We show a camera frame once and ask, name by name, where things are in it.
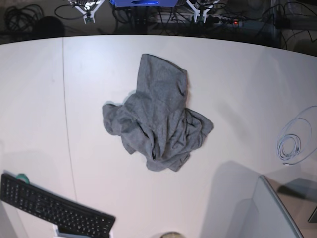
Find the grey t-shirt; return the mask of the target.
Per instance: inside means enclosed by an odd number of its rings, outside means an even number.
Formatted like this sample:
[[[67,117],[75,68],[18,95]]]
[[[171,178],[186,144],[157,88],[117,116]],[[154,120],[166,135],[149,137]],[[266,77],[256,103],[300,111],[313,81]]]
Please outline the grey t-shirt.
[[[121,137],[129,154],[145,156],[150,171],[177,172],[214,128],[207,117],[186,107],[187,96],[186,70],[143,54],[135,93],[121,105],[103,105],[104,127]]]

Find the black computer keyboard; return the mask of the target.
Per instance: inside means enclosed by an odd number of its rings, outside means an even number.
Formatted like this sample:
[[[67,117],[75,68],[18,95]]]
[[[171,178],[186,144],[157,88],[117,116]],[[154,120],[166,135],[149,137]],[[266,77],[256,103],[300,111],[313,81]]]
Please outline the black computer keyboard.
[[[91,238],[108,238],[115,217],[61,198],[3,173],[1,201],[63,229]]]

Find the blue box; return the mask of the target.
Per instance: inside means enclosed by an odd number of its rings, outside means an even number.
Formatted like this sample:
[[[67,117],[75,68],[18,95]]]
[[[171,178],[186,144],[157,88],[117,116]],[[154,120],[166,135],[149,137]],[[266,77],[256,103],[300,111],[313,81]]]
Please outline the blue box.
[[[110,0],[116,7],[174,7],[178,0]]]

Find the green tape roll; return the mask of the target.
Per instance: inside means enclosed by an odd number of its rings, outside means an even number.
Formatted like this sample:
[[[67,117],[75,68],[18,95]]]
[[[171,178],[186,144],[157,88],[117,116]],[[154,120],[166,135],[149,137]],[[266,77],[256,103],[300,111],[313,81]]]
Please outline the green tape roll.
[[[23,173],[18,174],[15,178],[19,181],[26,183],[26,184],[30,184],[28,177]]]

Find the round metallic can top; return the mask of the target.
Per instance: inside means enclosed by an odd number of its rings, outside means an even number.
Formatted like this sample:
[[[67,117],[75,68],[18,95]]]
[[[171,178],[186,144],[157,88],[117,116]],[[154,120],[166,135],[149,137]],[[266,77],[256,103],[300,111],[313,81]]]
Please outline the round metallic can top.
[[[159,238],[185,238],[181,233],[171,231],[162,234]]]

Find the white power strip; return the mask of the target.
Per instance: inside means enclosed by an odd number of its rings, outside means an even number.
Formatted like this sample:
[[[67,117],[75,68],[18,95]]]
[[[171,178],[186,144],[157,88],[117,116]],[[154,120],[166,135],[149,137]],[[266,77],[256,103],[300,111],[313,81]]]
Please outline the white power strip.
[[[221,15],[208,15],[205,24],[238,28],[243,26],[243,22],[243,19],[225,17]]]

